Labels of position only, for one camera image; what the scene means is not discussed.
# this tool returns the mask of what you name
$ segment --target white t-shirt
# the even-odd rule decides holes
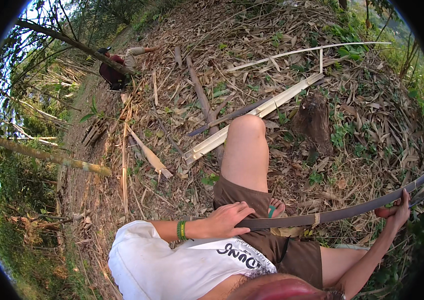
[[[195,300],[229,276],[259,267],[277,271],[242,239],[189,239],[170,249],[146,221],[122,226],[109,254],[109,268],[125,300]]]

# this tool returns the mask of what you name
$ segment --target person in maroon shirt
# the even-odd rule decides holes
[[[155,46],[155,47],[152,47],[152,48],[146,48],[146,47],[130,48],[130,49],[127,50],[127,52],[125,54],[125,60],[123,60],[120,56],[118,56],[116,54],[113,55],[113,56],[110,56],[109,50],[112,47],[100,48],[100,49],[97,50],[97,52],[105,55],[106,57],[110,58],[114,62],[120,63],[121,65],[123,65],[127,68],[132,68],[132,67],[135,66],[134,56],[139,55],[139,54],[143,54],[143,53],[153,52],[153,51],[157,50],[159,47],[160,46]],[[129,81],[129,79],[125,75],[123,75],[119,71],[113,69],[112,67],[110,67],[106,63],[102,63],[100,65],[99,73],[110,84],[111,90],[120,90],[120,89],[124,88],[124,86]]]

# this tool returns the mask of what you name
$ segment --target maroon shirt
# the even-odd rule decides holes
[[[118,55],[113,55],[113,56],[110,57],[110,59],[113,60],[114,62],[120,63],[121,65],[124,65],[124,60],[121,59],[120,56],[118,56]],[[102,63],[100,65],[99,73],[111,85],[119,82],[119,80],[121,80],[122,82],[125,81],[125,75],[123,75],[120,72],[112,69],[112,67],[108,66],[106,63]]]

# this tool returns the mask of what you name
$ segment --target person in white shirt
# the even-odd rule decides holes
[[[109,268],[125,300],[351,299],[365,285],[408,220],[401,205],[376,210],[387,224],[369,251],[332,249],[235,227],[244,218],[277,218],[285,205],[268,193],[269,147],[256,116],[228,131],[208,218],[134,221],[121,227]],[[168,243],[186,240],[175,249]]]

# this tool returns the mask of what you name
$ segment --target black cap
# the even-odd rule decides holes
[[[112,49],[112,47],[100,48],[100,49],[97,50],[97,52],[99,52],[101,54],[105,54],[106,52],[109,52],[110,49]]]

